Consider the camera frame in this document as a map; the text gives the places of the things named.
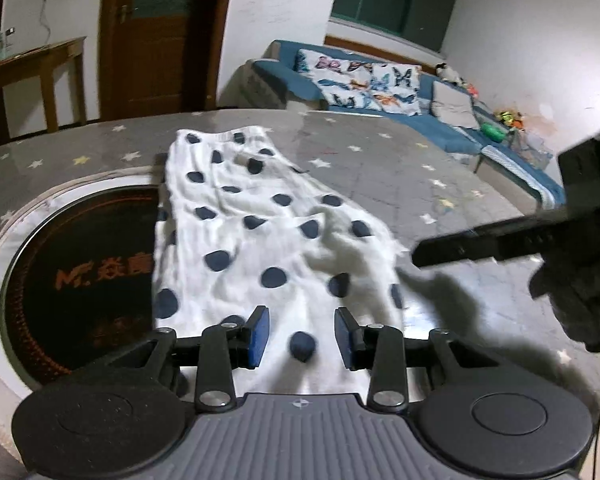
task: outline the beige cushion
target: beige cushion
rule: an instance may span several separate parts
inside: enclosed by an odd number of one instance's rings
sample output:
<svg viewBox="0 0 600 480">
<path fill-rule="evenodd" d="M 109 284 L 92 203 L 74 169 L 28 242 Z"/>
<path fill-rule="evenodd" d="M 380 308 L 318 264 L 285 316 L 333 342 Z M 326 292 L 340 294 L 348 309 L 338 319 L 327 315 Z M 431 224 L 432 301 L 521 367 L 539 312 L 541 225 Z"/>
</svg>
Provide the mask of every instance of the beige cushion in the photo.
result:
<svg viewBox="0 0 600 480">
<path fill-rule="evenodd" d="M 440 81 L 433 83 L 431 113 L 441 122 L 451 126 L 480 129 L 480 124 L 475 120 L 471 96 L 454 90 Z"/>
</svg>

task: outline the green toy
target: green toy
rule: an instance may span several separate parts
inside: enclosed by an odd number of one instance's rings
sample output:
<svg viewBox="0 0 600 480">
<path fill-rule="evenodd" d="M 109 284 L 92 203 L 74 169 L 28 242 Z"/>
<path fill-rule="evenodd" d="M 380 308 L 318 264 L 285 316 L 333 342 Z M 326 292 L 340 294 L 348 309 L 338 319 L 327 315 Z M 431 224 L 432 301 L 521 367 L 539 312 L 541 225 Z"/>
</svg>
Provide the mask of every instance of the green toy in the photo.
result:
<svg viewBox="0 0 600 480">
<path fill-rule="evenodd" d="M 503 132 L 501 129 L 493 126 L 493 124 L 482 123 L 480 130 L 491 140 L 495 140 L 496 142 L 502 142 L 505 137 L 507 137 L 507 133 Z"/>
</svg>

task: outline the door frame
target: door frame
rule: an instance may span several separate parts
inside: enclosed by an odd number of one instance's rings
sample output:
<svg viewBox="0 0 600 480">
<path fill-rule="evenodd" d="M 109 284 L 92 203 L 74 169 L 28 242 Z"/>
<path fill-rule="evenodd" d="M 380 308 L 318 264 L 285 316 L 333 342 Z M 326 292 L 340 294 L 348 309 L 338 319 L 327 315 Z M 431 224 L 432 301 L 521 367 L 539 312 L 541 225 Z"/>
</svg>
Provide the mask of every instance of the door frame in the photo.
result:
<svg viewBox="0 0 600 480">
<path fill-rule="evenodd" d="M 208 73 L 205 83 L 205 110 L 216 109 L 218 92 L 218 72 L 222 55 L 222 41 L 229 0 L 217 0 L 214 13 L 214 24 L 210 38 Z M 113 36 L 118 20 L 116 0 L 100 1 L 100 27 L 98 35 L 98 95 L 100 98 L 100 120 L 110 121 L 114 118 L 112 98 L 113 76 Z"/>
</svg>

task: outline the gray ribbed panel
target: gray ribbed panel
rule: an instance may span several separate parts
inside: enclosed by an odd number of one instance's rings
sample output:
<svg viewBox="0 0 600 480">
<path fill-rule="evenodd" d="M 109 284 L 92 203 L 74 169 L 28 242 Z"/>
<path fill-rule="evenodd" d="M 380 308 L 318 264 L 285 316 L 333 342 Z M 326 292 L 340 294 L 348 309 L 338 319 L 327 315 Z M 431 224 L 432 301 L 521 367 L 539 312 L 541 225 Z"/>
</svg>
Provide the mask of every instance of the gray ribbed panel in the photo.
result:
<svg viewBox="0 0 600 480">
<path fill-rule="evenodd" d="M 309 401 L 302 407 L 299 400 Z M 183 443 L 132 480 L 469 480 L 438 462 L 395 415 L 353 395 L 250 395 L 198 419 Z M 572 477 L 560 476 L 560 480 Z M 33 476 L 31 480 L 42 480 Z"/>
</svg>

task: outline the window sill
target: window sill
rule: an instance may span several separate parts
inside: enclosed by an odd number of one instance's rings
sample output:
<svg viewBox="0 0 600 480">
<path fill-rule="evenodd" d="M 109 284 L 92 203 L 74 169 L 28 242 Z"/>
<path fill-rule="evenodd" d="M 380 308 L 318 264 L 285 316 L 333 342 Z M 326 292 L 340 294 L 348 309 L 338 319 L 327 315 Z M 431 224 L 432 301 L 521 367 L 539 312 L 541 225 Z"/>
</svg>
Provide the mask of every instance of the window sill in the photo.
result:
<svg viewBox="0 0 600 480">
<path fill-rule="evenodd" d="M 329 22 L 336 23 L 337 25 L 343 25 L 344 27 L 356 28 L 357 30 L 361 30 L 368 34 L 373 34 L 375 36 L 385 38 L 386 40 L 395 41 L 396 43 L 400 43 L 407 48 L 414 49 L 416 51 L 420 51 L 423 54 L 427 54 L 428 56 L 432 56 L 433 58 L 436 59 L 437 62 L 442 62 L 445 59 L 442 56 L 442 54 L 440 54 L 439 52 L 436 52 L 435 50 L 431 50 L 425 46 L 421 46 L 419 44 L 412 43 L 409 40 L 405 40 L 404 38 L 401 38 L 400 36 L 395 36 L 393 34 L 389 34 L 388 32 L 384 32 L 383 30 L 378 30 L 377 28 L 368 27 L 367 25 L 362 25 L 361 23 L 357 23 L 357 22 L 350 22 L 349 20 L 343 20 L 341 18 L 336 18 L 334 16 L 330 16 Z"/>
</svg>

